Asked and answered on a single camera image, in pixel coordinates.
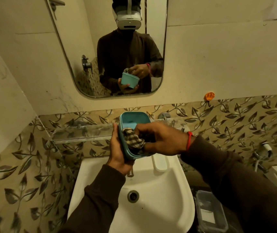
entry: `brown sweater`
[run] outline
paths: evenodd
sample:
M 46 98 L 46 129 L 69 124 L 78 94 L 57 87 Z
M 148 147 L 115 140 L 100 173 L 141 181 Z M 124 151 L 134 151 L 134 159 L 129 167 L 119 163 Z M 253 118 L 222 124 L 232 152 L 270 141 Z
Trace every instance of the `brown sweater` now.
M 149 34 L 134 31 L 129 36 L 114 30 L 99 39 L 97 54 L 100 82 L 112 93 L 120 91 L 117 81 L 126 68 L 149 63 L 150 76 L 162 77 L 163 74 L 163 58 Z M 150 76 L 139 81 L 135 93 L 152 91 Z
M 197 169 L 214 195 L 234 211 L 245 232 L 277 232 L 277 187 L 241 163 L 230 151 L 220 151 L 197 137 L 181 159 Z M 85 196 L 59 233 L 109 231 L 125 177 L 103 165 Z

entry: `white sink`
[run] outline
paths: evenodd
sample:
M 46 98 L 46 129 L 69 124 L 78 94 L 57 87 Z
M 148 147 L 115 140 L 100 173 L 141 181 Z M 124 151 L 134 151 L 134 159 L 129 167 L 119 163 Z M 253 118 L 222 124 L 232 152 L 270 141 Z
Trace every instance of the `white sink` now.
M 177 156 L 168 156 L 166 172 L 154 170 L 151 157 L 137 159 L 134 177 L 126 177 L 119 207 L 109 233 L 187 232 L 195 216 L 194 199 Z M 74 187 L 67 218 L 80 203 L 85 186 L 91 184 L 108 157 L 84 159 Z M 130 203 L 129 191 L 139 193 Z

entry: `wall tile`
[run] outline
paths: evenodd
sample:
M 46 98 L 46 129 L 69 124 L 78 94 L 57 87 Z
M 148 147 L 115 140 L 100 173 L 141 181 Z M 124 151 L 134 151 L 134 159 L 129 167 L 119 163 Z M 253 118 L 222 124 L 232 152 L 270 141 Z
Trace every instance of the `wall tile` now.
M 74 177 L 35 118 L 0 154 L 0 232 L 54 232 Z
M 267 168 L 277 165 L 277 95 L 214 100 L 210 107 L 204 101 L 155 105 L 135 108 L 44 115 L 40 120 L 50 133 L 56 128 L 117 122 L 125 111 L 143 111 L 152 119 L 161 112 L 182 117 L 194 135 L 202 135 L 221 150 L 230 150 L 251 166 L 253 151 L 268 141 L 274 155 L 263 160 Z M 58 144 L 67 165 L 78 170 L 83 158 L 109 155 L 109 141 L 88 141 Z M 185 171 L 193 168 L 181 161 Z

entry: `wall hook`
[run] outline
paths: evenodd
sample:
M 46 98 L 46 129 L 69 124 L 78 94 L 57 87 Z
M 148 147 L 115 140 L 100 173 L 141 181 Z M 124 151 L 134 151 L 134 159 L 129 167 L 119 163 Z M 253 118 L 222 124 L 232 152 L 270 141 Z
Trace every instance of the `wall hook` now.
M 204 100 L 207 101 L 207 105 L 211 107 L 210 101 L 215 97 L 215 94 L 213 92 L 208 92 L 204 96 Z

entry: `checkered cloth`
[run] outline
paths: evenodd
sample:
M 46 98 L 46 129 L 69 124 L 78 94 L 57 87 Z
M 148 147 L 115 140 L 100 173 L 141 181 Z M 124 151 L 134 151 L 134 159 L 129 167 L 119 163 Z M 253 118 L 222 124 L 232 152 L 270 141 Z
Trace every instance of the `checkered cloth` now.
M 122 133 L 125 135 L 125 141 L 130 149 L 140 150 L 144 147 L 145 140 L 135 135 L 132 128 L 124 128 Z

